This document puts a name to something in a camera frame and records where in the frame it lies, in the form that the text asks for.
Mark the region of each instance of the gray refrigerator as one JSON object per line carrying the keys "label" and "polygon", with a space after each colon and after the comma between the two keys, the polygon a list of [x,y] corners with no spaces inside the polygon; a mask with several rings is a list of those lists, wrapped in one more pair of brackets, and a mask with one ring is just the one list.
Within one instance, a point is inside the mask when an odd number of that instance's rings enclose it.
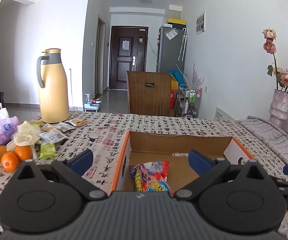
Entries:
{"label": "gray refrigerator", "polygon": [[173,39],[170,40],[166,36],[166,33],[171,29],[172,28],[163,26],[161,26],[159,29],[156,72],[167,73],[168,71],[173,69],[178,70],[176,64],[182,72],[184,70],[185,56],[184,60],[182,61],[183,52],[181,54],[180,60],[178,60],[179,52],[182,46],[184,31],[177,30],[178,35],[176,35]]}

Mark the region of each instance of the ceiling light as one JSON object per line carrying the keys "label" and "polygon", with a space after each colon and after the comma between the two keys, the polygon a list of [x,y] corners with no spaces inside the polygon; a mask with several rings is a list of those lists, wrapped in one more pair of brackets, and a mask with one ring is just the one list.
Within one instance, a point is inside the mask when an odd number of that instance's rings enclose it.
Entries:
{"label": "ceiling light", "polygon": [[139,0],[141,3],[151,3],[151,0]]}

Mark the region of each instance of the printed tablecloth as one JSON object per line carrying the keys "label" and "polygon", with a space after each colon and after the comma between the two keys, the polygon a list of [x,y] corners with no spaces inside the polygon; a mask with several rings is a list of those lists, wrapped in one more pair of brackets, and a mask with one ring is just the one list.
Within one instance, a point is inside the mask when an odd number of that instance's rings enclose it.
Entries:
{"label": "printed tablecloth", "polygon": [[[237,122],[79,111],[71,112],[71,117],[87,119],[88,124],[65,133],[68,140],[63,145],[57,144],[57,158],[40,159],[37,164],[49,164],[54,159],[70,159],[86,149],[91,149],[94,162],[83,177],[108,194],[111,191],[112,179],[126,130],[205,137],[234,136],[270,175],[288,180],[288,176],[282,172],[283,161]],[[11,177],[12,173],[5,172],[0,167],[0,193]],[[283,225],[283,231],[287,235],[288,220]]]}

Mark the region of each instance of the wooden chair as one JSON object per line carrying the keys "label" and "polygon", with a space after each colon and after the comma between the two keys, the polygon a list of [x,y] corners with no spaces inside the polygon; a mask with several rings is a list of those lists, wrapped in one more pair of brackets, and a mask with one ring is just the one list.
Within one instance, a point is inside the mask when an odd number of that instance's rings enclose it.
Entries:
{"label": "wooden chair", "polygon": [[130,114],[169,116],[170,94],[170,74],[127,71]]}

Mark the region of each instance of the doorway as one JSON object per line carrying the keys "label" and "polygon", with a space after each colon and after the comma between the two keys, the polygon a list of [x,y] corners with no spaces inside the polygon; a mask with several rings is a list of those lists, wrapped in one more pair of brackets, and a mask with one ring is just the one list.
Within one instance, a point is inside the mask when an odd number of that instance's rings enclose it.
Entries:
{"label": "doorway", "polygon": [[105,31],[106,31],[106,24],[99,18],[96,33],[95,68],[94,68],[95,98],[98,98],[101,94],[103,94]]}
{"label": "doorway", "polygon": [[126,71],[145,71],[148,27],[112,26],[110,89],[127,90]]}

